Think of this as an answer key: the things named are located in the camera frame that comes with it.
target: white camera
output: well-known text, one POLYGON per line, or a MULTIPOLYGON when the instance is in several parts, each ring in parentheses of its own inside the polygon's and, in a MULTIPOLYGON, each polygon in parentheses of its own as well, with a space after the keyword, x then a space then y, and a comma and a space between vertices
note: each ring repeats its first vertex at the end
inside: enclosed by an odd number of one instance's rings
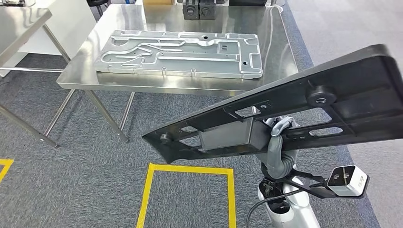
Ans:
POLYGON ((357 166, 340 166, 333 169, 327 186, 338 196, 361 196, 368 180, 368 175, 357 166))

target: metal table leg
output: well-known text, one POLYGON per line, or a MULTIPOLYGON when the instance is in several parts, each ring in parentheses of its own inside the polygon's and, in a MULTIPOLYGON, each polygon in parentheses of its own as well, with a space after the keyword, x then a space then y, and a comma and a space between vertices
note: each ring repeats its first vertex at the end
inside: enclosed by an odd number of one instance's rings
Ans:
POLYGON ((65 109, 65 107, 67 106, 67 103, 69 102, 71 96, 73 95, 75 89, 70 90, 70 92, 67 94, 66 98, 64 99, 63 103, 61 104, 60 108, 58 109, 58 111, 56 112, 56 115, 53 117, 52 121, 50 122, 48 128, 46 129, 44 135, 47 137, 50 133, 50 131, 52 131, 53 126, 55 126, 56 122, 58 121, 60 115, 62 115, 63 110, 65 109))
POLYGON ((129 110, 130 110, 130 107, 132 106, 134 95, 135 95, 135 92, 132 92, 130 94, 129 101, 126 104, 125 113, 123 113, 122 121, 120 122, 120 130, 121 131, 123 130, 123 128, 125 126, 125 123, 126 123, 126 120, 127 120, 127 116, 129 115, 129 110))
POLYGON ((114 131, 116 131, 117 135, 120 136, 120 138, 125 142, 129 142, 129 139, 126 137, 126 135, 120 130, 119 126, 116 124, 116 122, 113 120, 109 112, 105 109, 105 107, 102 105, 101 101, 98 99, 98 97, 95 95, 95 93, 92 90, 85 90, 86 94, 89 96, 91 101, 95 104, 95 106, 98 108, 98 110, 101 112, 101 114, 105 117, 105 119, 111 124, 112 128, 114 131))
POLYGON ((31 125, 29 125, 28 123, 26 123, 25 121, 23 121, 21 118, 19 118, 18 116, 14 115, 12 112, 10 112, 9 110, 7 110, 4 106, 0 105, 0 113, 5 115, 7 118, 9 118, 11 121, 15 122, 16 124, 18 124, 21 128, 23 128, 24 130, 26 130, 27 132, 31 133, 32 135, 34 135, 35 137, 37 137, 38 139, 40 139, 41 141, 45 141, 47 144, 53 146, 53 147, 57 147, 58 145, 52 141, 50 138, 44 136, 42 133, 40 133, 39 131, 37 131, 35 128, 33 128, 31 125))

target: black cable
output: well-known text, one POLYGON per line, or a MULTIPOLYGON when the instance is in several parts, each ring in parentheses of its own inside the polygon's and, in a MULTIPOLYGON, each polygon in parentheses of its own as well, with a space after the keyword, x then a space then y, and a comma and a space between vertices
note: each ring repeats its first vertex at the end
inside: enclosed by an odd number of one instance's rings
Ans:
POLYGON ((264 199, 264 200, 262 200, 262 201, 257 202, 255 205, 253 205, 253 207, 250 208, 250 210, 249 210, 249 212, 248 212, 248 215, 246 216, 245 228, 249 228, 250 216, 252 215, 252 212, 253 212, 258 206, 260 206, 260 205, 262 205, 262 204, 264 204, 264 203, 266 203, 266 202, 270 202, 270 201, 273 201, 273 200, 278 200, 278 199, 281 199, 281 198, 284 198, 284 197, 287 197, 287 196, 291 196, 291 195, 297 194, 297 193, 302 192, 302 191, 304 191, 304 190, 298 189, 298 190, 295 190, 295 191, 292 191, 292 192, 283 194, 283 195, 281 195, 281 196, 275 196, 275 197, 267 198, 267 199, 264 199))

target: aluminum plate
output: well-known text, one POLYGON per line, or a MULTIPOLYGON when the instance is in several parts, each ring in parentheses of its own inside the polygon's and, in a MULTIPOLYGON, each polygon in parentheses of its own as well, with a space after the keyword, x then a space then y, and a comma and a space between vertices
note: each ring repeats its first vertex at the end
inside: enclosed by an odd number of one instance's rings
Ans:
POLYGON ((106 73, 244 79, 263 74, 254 34, 117 30, 94 64, 106 73))

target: table top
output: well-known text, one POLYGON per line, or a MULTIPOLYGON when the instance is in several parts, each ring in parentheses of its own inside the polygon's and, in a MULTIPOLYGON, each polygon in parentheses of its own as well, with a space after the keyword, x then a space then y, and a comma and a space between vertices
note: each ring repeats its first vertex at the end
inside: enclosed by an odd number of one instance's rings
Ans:
POLYGON ((277 7, 216 7, 215 20, 184 20, 175 5, 112 4, 57 83, 65 89, 234 96, 297 72, 277 7), (94 61, 114 30, 257 34, 263 63, 259 79, 151 76, 96 72, 94 61))
POLYGON ((0 67, 52 17, 48 9, 0 7, 0 67))

